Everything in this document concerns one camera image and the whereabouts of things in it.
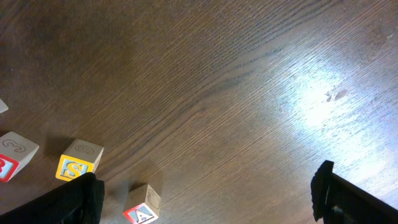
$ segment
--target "alphabet block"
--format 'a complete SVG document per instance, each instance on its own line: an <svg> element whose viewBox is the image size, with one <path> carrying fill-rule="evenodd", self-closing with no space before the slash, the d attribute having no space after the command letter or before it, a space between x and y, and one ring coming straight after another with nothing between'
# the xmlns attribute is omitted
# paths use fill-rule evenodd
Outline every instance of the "alphabet block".
<svg viewBox="0 0 398 224"><path fill-rule="evenodd" d="M0 181L8 182L28 164L39 145L9 132L0 138Z"/></svg>
<svg viewBox="0 0 398 224"><path fill-rule="evenodd" d="M80 139L61 155L55 177L70 181L87 172L94 173L100 163L104 147Z"/></svg>
<svg viewBox="0 0 398 224"><path fill-rule="evenodd" d="M5 112L8 110L8 106L0 99L0 113Z"/></svg>
<svg viewBox="0 0 398 224"><path fill-rule="evenodd" d="M159 218L160 197L146 184L129 193L123 215L133 224L147 224Z"/></svg>

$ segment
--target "wooden table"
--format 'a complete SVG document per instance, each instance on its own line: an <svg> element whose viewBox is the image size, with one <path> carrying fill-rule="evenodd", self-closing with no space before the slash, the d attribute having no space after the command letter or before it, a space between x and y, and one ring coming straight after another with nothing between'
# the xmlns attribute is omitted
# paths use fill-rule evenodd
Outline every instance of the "wooden table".
<svg viewBox="0 0 398 224"><path fill-rule="evenodd" d="M102 223L150 183L155 223L315 223L335 173L398 208L398 2L0 3L0 134L40 145L0 213L59 185L74 138L105 147Z"/></svg>

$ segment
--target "wooden block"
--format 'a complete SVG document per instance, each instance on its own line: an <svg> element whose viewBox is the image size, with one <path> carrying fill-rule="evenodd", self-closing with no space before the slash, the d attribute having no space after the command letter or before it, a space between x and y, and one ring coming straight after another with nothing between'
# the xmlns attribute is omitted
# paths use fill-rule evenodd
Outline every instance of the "wooden block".
<svg viewBox="0 0 398 224"><path fill-rule="evenodd" d="M94 173L100 163L104 147L80 139L61 155L55 177L70 181L87 172Z"/></svg>
<svg viewBox="0 0 398 224"><path fill-rule="evenodd" d="M129 193L123 215L133 224L146 224L159 218L160 197L146 184Z"/></svg>
<svg viewBox="0 0 398 224"><path fill-rule="evenodd" d="M0 99L0 113L5 112L8 110L8 106Z"/></svg>
<svg viewBox="0 0 398 224"><path fill-rule="evenodd" d="M39 145L9 132L0 138L0 181L8 182L28 164Z"/></svg>

